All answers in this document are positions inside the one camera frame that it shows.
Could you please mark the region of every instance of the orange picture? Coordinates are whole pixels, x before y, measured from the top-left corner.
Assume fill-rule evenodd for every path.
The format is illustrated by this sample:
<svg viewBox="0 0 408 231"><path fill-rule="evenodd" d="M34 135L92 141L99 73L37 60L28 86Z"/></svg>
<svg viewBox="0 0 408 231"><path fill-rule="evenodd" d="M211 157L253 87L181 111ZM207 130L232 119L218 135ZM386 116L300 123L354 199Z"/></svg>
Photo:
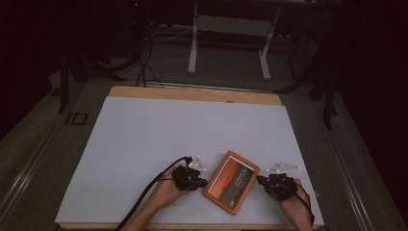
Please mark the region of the orange picture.
<svg viewBox="0 0 408 231"><path fill-rule="evenodd" d="M207 194L226 207L235 209L250 179L253 179L254 168L232 155L220 167Z"/></svg>

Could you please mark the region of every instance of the hand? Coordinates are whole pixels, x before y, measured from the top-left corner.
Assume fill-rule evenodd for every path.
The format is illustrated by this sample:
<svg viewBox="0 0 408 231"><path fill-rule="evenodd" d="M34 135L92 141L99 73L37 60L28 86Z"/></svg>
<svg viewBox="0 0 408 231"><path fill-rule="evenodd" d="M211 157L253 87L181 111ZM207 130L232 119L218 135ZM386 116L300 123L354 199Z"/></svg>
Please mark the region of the hand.
<svg viewBox="0 0 408 231"><path fill-rule="evenodd" d="M309 195L301 188L302 183L299 179L294 179L294 181L298 185L296 193L310 206ZM281 207L286 219L296 228L296 230L312 230L309 211L296 196L292 196L286 200L277 200L273 196L272 198Z"/></svg>
<svg viewBox="0 0 408 231"><path fill-rule="evenodd" d="M173 167L168 173L163 175L162 180L159 181L150 198L146 202L150 206L154 206L157 210L163 209L171 205L174 201L190 191L180 191L174 181L171 179L171 172L177 167Z"/></svg>
<svg viewBox="0 0 408 231"><path fill-rule="evenodd" d="M174 181L171 179L171 172L176 167L172 168L168 173L163 175L162 180L159 181L153 193L147 199L146 203L135 214L135 216L126 223L123 231L142 231L145 230L146 225L150 222L155 214L164 207L169 206L181 196L189 193L189 191L180 191Z"/></svg>

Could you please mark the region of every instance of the wooden picture frame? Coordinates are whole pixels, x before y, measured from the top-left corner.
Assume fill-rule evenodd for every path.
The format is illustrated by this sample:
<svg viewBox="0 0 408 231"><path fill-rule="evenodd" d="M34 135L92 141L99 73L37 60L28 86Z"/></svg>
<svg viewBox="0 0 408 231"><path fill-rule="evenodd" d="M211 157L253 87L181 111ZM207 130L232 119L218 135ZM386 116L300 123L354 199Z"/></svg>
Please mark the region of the wooden picture frame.
<svg viewBox="0 0 408 231"><path fill-rule="evenodd" d="M258 172L258 166L229 150L204 189L203 195L231 215L235 215Z"/></svg>

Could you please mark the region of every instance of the table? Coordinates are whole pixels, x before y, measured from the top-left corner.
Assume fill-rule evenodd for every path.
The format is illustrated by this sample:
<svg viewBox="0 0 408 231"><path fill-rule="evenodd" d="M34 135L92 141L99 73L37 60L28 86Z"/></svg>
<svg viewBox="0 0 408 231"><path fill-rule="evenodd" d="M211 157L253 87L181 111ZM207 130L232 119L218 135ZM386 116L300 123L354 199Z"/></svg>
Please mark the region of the table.
<svg viewBox="0 0 408 231"><path fill-rule="evenodd" d="M198 13L198 0L194 0L194 12L192 21L192 44L190 52L190 60L188 73L195 73L195 66L197 60L197 33L199 30L222 32L230 34L250 35L265 37L265 43L262 49L259 50L259 60L261 64L262 74L265 80L270 80L270 73L268 68L267 53L270 42L273 38L276 25L279 20L283 5L317 5L315 0L269 0L264 1L268 4L276 5L276 10L273 13L272 21L264 20L250 20L232 17L222 17L213 15L203 15Z"/></svg>
<svg viewBox="0 0 408 231"><path fill-rule="evenodd" d="M166 168L180 155L198 155L208 169L201 177L209 179L229 147L261 169L271 167L276 158L298 164L301 171L291 176L301 179L311 195L316 226L323 225L289 117L277 95L132 87L112 88L56 222L68 229L114 228L162 170L158 168ZM292 227L269 200L264 189L254 184L239 212L231 216L200 192L192 192L160 211L147 228Z"/></svg>

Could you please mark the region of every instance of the table leg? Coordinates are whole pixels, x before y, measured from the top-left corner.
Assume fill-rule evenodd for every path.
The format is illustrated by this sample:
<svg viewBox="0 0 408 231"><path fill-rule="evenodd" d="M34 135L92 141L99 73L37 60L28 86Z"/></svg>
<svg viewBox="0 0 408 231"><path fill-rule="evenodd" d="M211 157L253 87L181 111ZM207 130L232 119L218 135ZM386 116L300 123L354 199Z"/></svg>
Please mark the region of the table leg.
<svg viewBox="0 0 408 231"><path fill-rule="evenodd" d="M272 23L270 23L270 27L267 34L267 40L264 45L264 49L259 50L259 60L261 62L261 69L262 69L262 76L265 80L270 80L269 68L268 68L268 61L267 61L267 53L269 50L270 42L273 38L273 33L276 28L276 23L278 22L279 15L281 13L281 9L276 9L275 16L273 18Z"/></svg>
<svg viewBox="0 0 408 231"><path fill-rule="evenodd" d="M197 61L197 20L198 20L198 0L194 0L194 17L192 19L192 45L189 61L189 74L195 73L195 64Z"/></svg>

